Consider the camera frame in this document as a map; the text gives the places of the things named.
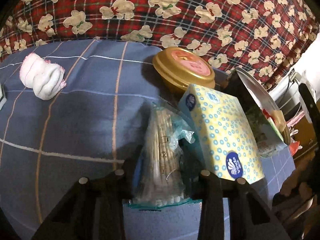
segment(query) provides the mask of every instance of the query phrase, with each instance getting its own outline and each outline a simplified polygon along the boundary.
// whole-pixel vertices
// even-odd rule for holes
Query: pink label
[[[175,50],[171,55],[175,60],[177,60],[188,70],[191,70],[192,72],[203,76],[210,75],[210,69],[208,68],[208,66],[204,64],[196,55],[185,52],[183,50]]]

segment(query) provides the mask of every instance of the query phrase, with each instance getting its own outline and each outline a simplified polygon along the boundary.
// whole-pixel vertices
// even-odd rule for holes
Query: red plaid fabric
[[[303,0],[21,0],[0,33],[0,50],[2,61],[8,53],[61,40],[173,45],[227,73],[241,66],[272,89],[318,31]]]

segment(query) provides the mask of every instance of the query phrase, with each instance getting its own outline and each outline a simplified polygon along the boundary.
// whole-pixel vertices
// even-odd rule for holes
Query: yellow tissue box
[[[206,169],[224,179],[243,177],[250,184],[264,177],[256,141],[236,97],[191,84],[179,109],[198,135],[193,150]]]

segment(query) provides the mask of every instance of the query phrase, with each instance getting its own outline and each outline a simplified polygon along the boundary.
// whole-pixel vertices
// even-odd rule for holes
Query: gold container
[[[178,47],[169,47],[153,57],[153,66],[171,92],[182,95],[189,84],[215,87],[214,71],[199,56]]]

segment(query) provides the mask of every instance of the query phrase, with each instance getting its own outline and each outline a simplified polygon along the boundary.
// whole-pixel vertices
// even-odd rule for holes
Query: metal screw
[[[80,184],[86,184],[88,181],[89,181],[89,180],[88,180],[88,178],[86,178],[86,177],[82,177],[81,179],[79,179],[79,183],[80,183]]]
[[[122,176],[122,175],[124,174],[124,170],[123,170],[123,169],[116,170],[116,171],[115,171],[115,174],[116,174],[117,176]]]
[[[208,176],[210,176],[210,171],[208,171],[208,170],[202,170],[202,171],[200,172],[200,174],[201,174],[202,176],[204,176],[204,177],[208,177]]]
[[[244,178],[238,178],[237,182],[241,185],[244,185],[246,183],[246,180]]]

